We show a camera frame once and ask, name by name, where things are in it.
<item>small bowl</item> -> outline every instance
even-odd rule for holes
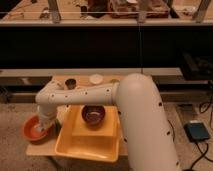
[[[83,120],[91,126],[100,124],[105,113],[103,106],[84,106],[81,112]]]
[[[28,141],[38,141],[46,137],[49,134],[49,131],[53,128],[53,126],[51,126],[48,130],[39,132],[37,131],[38,126],[38,115],[34,115],[29,118],[22,127],[23,137]]]
[[[76,87],[76,80],[73,78],[70,78],[65,81],[65,85],[67,86],[69,90],[72,90]]]

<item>orange bowl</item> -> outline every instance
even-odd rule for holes
[[[38,115],[34,115],[31,118],[29,118],[22,127],[22,135],[23,137],[28,141],[38,141],[46,137],[50,131],[50,129],[53,127],[50,127],[48,130],[39,132],[37,130],[39,126],[39,119]]]

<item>floor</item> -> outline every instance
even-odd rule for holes
[[[213,131],[208,127],[209,114],[184,116],[178,111],[176,104],[165,103],[168,119],[175,128],[175,146],[183,169],[200,156],[195,145],[188,142],[182,124],[191,119],[203,121],[211,136]],[[23,122],[36,112],[36,104],[0,104],[0,171],[4,170],[70,170],[70,171],[128,171],[127,157],[120,157],[114,164],[74,160],[57,157],[55,160],[63,167],[56,169],[47,157],[26,156],[28,142],[22,138]],[[213,142],[210,144],[208,157],[213,158]],[[196,166],[196,171],[212,171],[213,164],[202,159]]]

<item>black cable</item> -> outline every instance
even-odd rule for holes
[[[171,128],[172,128],[172,138],[173,138],[173,141],[175,141],[175,128],[174,128],[174,126],[172,125],[172,123],[171,123],[170,120],[168,120],[168,122],[169,122],[169,125],[170,125]]]
[[[191,167],[189,169],[186,169],[184,171],[194,171],[193,168],[194,166],[202,159],[205,157],[205,155],[208,153],[209,151],[209,144],[206,143],[206,150],[204,151],[204,153],[201,154],[200,157],[198,157],[192,164],[191,164]]]
[[[200,113],[205,113],[212,106],[211,112],[210,112],[209,127],[213,131],[213,128],[212,128],[212,119],[213,119],[213,83],[212,83],[212,81],[209,81],[208,84],[209,84],[209,89],[210,89],[209,90],[210,99],[209,99],[209,101],[203,102],[203,103],[201,103],[199,105],[199,112]]]
[[[197,146],[198,150],[200,151],[200,153],[203,154],[203,151],[201,150],[201,148],[200,148],[200,146],[198,145],[198,143],[196,143],[196,146]],[[206,160],[208,160],[209,162],[212,162],[212,163],[213,163],[213,160],[210,159],[209,157],[207,157],[206,155],[204,156],[204,158],[205,158]]]
[[[207,110],[209,110],[209,108],[210,108],[210,106],[211,106],[211,104],[212,104],[212,102],[213,102],[212,100],[213,100],[213,97],[212,97],[212,95],[211,95],[208,102],[203,102],[203,103],[201,103],[201,104],[199,105],[199,112],[200,112],[200,113],[205,113]]]

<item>orange tray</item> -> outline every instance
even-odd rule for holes
[[[117,108],[105,106],[106,115],[99,127],[88,127],[81,117],[83,106],[70,106],[56,142],[57,155],[115,162],[119,153]]]

